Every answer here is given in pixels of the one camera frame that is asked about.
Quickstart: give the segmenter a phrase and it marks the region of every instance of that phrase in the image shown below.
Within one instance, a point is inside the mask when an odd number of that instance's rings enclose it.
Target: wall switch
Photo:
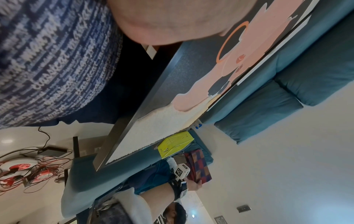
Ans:
[[[242,205],[242,206],[239,206],[236,209],[239,211],[239,213],[251,210],[251,208],[248,205],[246,205],[246,204]]]

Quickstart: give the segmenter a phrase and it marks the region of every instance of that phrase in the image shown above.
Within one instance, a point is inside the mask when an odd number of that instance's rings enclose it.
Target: ceiling light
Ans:
[[[10,143],[12,143],[12,142],[13,142],[12,139],[4,139],[4,140],[1,140],[1,143],[3,143],[3,144],[10,144]]]

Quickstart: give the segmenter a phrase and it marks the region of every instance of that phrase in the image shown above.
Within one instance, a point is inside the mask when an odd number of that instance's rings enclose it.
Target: black hair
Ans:
[[[175,206],[177,214],[174,217],[174,224],[185,224],[185,222],[187,221],[187,213],[184,207],[178,202],[176,202]]]

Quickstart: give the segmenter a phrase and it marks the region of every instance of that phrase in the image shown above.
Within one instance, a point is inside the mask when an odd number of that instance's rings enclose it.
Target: blue patterned shirt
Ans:
[[[0,129],[84,107],[113,75],[121,47],[101,0],[0,0]]]

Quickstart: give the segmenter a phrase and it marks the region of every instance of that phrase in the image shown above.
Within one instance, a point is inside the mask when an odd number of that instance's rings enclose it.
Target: hand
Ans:
[[[184,180],[187,182],[188,191],[197,191],[202,188],[202,180],[200,180],[198,183],[189,180],[188,178],[185,178]]]

